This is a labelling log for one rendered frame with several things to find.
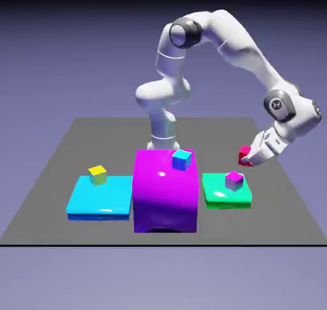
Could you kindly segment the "small red cube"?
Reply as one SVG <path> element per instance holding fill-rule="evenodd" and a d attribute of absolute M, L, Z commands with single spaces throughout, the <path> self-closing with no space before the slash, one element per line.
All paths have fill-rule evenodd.
<path fill-rule="evenodd" d="M 249 162 L 248 160 L 243 160 L 245 157 L 248 156 L 248 154 L 250 153 L 251 151 L 251 147 L 250 146 L 246 146 L 246 145 L 243 145 L 240 150 L 239 150 L 239 153 L 238 153 L 238 164 L 241 165 L 241 166 L 247 166 L 247 167 L 252 167 L 252 163 Z"/>

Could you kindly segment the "large green box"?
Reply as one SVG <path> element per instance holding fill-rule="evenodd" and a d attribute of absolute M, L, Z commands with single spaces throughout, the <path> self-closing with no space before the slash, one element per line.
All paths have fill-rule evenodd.
<path fill-rule="evenodd" d="M 248 209 L 252 204 L 252 192 L 244 176 L 243 187 L 232 191 L 225 188 L 227 173 L 203 173 L 202 188 L 208 209 Z"/>

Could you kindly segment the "small cyan cube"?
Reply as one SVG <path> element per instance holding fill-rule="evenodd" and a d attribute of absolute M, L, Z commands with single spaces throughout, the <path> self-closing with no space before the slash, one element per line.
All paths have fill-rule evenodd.
<path fill-rule="evenodd" d="M 186 171 L 191 163 L 192 153 L 186 150 L 176 150 L 172 154 L 172 168 L 179 171 Z"/>

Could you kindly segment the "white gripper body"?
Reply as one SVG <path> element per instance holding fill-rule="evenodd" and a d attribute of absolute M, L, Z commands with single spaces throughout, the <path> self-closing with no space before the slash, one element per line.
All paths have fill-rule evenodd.
<path fill-rule="evenodd" d="M 275 127 L 259 132 L 250 145 L 247 162 L 252 166 L 258 166 L 269 159 L 280 155 L 287 147 L 285 142 L 277 133 Z"/>

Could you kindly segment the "small magenta cube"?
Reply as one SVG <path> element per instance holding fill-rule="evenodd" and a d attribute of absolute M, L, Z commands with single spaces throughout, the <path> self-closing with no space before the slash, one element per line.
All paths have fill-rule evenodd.
<path fill-rule="evenodd" d="M 225 188 L 236 191 L 243 187 L 244 176 L 238 172 L 231 171 L 225 175 Z"/>

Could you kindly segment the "small yellow cube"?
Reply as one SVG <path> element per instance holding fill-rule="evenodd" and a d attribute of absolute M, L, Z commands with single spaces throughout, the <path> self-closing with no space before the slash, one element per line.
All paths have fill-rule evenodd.
<path fill-rule="evenodd" d="M 107 182 L 107 170 L 102 165 L 90 167 L 88 173 L 93 185 L 102 185 Z"/>

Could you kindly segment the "large cyan box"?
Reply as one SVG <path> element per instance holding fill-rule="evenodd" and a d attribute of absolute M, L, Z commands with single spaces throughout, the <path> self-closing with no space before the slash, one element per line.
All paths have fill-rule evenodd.
<path fill-rule="evenodd" d="M 127 221 L 131 203 L 131 176 L 108 176 L 101 185 L 92 184 L 88 176 L 80 176 L 66 214 L 71 221 Z"/>

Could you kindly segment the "large magenta box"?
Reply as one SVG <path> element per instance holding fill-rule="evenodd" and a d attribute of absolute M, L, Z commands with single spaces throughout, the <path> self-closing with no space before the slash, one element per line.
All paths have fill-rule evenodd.
<path fill-rule="evenodd" d="M 135 154 L 132 179 L 133 223 L 136 233 L 154 229 L 197 231 L 199 175 L 195 152 L 186 171 L 172 168 L 175 150 L 142 150 Z"/>

